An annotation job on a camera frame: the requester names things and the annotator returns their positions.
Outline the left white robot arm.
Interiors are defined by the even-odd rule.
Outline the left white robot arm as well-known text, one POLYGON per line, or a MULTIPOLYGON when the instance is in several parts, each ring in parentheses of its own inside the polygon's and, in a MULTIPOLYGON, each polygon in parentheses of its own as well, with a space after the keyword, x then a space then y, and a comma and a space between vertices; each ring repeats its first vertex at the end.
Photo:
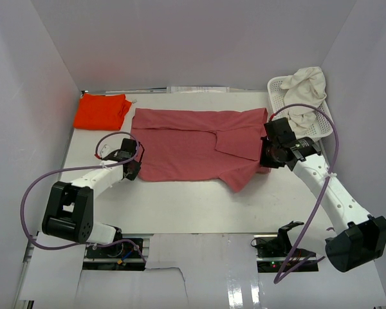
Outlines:
POLYGON ((95 200, 124 179, 134 180, 141 169, 144 147, 124 138, 114 151, 104 146, 96 157, 100 165, 72 182, 56 182, 50 191, 42 221, 43 233, 74 243, 101 245, 110 257, 122 252, 120 229, 95 221, 95 200))

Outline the pink t-shirt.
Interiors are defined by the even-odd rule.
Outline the pink t-shirt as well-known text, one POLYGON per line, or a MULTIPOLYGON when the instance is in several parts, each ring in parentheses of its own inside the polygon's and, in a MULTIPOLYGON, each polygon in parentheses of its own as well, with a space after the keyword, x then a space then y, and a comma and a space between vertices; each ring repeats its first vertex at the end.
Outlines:
POLYGON ((145 148, 139 173, 145 182, 220 179, 241 191, 259 165, 265 108, 248 111, 180 111, 137 108, 131 133, 145 148))

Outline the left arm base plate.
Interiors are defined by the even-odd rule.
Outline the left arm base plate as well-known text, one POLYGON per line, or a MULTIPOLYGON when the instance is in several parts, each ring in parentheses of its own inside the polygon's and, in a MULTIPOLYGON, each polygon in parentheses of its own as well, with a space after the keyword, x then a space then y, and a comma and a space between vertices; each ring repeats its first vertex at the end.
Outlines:
POLYGON ((89 247, 85 251, 83 270, 139 271, 145 270, 145 262, 137 249, 147 258, 149 240, 130 238, 134 243, 123 242, 107 248, 89 247))

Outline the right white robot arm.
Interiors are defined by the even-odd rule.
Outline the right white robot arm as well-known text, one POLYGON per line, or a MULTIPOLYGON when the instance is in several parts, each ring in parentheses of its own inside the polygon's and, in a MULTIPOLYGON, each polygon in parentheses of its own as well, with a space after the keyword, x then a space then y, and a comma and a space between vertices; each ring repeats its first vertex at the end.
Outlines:
POLYGON ((309 137, 297 138, 286 118, 271 120, 264 128, 260 164, 288 167, 319 200, 336 232, 324 244, 330 263, 347 272, 381 257, 386 219, 375 218, 354 200, 331 173, 319 146, 309 137))

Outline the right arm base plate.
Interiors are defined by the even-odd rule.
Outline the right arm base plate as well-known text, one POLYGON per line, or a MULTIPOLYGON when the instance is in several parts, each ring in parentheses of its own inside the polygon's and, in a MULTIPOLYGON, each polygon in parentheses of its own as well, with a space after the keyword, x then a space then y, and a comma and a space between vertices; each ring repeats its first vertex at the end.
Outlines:
MULTIPOLYGON (((259 274, 272 274, 279 271, 287 253, 280 248, 277 236, 256 237, 252 239, 250 245, 257 251, 259 274)), ((309 257, 308 261, 296 269, 296 272, 318 272, 317 255, 301 248, 298 248, 290 257, 284 271, 286 272, 306 257, 309 257)))

